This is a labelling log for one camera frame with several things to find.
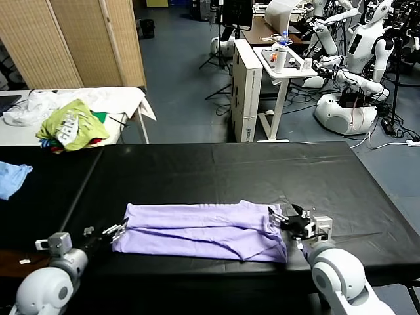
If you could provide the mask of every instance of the gray floor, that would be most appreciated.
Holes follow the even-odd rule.
[[[183,8],[142,10],[141,18],[153,18],[156,23],[154,39],[140,41],[147,80],[147,97],[157,121],[146,120],[151,143],[226,142],[228,115],[217,115],[220,105],[229,104],[225,96],[212,100],[204,98],[230,82],[227,72],[200,64],[209,53],[210,40],[217,28],[207,22],[190,20]],[[403,82],[419,82],[420,71]],[[268,80],[262,87],[273,91]],[[420,89],[400,88],[397,112],[404,118],[404,126],[420,132]],[[285,112],[312,103],[287,104]],[[261,102],[260,108],[270,109],[274,101]],[[345,140],[351,146],[357,141],[345,139],[321,128],[312,117],[314,108],[282,116],[278,138],[290,141]],[[255,140],[264,139],[257,123]],[[135,126],[124,130],[125,143],[141,143]],[[373,146],[394,142],[378,126],[371,138]],[[354,152],[383,187],[401,213],[420,232],[420,147],[387,146],[370,150],[365,144]],[[380,298],[399,315],[415,314],[407,291],[401,285],[376,289]]]

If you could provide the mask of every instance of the blue cloth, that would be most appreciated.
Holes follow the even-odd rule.
[[[26,175],[31,171],[32,166],[0,162],[0,199],[9,200],[22,187]]]

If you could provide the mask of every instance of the folded purple shirt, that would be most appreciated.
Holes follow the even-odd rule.
[[[281,214],[280,206],[272,206]],[[127,206],[127,231],[114,251],[285,263],[287,249],[267,205]]]

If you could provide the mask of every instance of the wrinkled fabric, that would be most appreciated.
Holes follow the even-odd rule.
[[[34,91],[27,102],[3,113],[7,125],[30,126],[46,120],[53,111],[80,99],[94,112],[125,113],[131,118],[140,105],[142,115],[156,120],[152,107],[142,90],[136,87],[95,87],[76,90]]]
[[[276,212],[281,213],[278,205]],[[280,231],[271,226],[267,205],[238,204],[127,206],[126,233],[114,251],[285,263]]]
[[[32,166],[0,162],[0,199],[9,200],[10,196],[22,187],[26,175],[30,172]]]
[[[56,139],[66,151],[80,150],[94,138],[106,139],[109,136],[104,125],[81,100],[55,110],[42,122],[36,134],[40,139]]]

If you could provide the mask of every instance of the black tablecloth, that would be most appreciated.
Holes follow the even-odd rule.
[[[0,249],[35,251],[35,240],[59,231],[101,151],[57,155],[35,146],[0,146],[0,161],[33,167],[17,193],[0,199]]]
[[[291,214],[296,203],[315,207],[314,215],[329,215],[337,245],[363,262],[373,285],[420,276],[420,237],[346,142],[107,147],[66,230],[76,236],[85,226],[113,224],[127,203],[241,199],[278,201]],[[143,281],[163,276],[191,288],[208,287],[209,281],[240,285],[244,279],[255,287],[278,287],[281,279],[313,289],[309,266],[294,243],[286,265],[116,253],[90,275]]]
[[[2,236],[16,236],[2,238],[2,248],[25,249],[57,231],[66,217],[65,231],[76,242],[86,226],[120,221],[127,203],[244,199],[280,202],[290,214],[296,203],[332,217],[337,245],[363,262],[372,285],[420,276],[420,237],[345,142],[124,145],[59,156],[1,148],[0,160],[34,167],[21,191],[0,203],[1,221],[10,223]],[[113,253],[89,265],[86,287],[89,279],[96,289],[133,282],[172,290],[314,289],[294,243],[287,264]]]

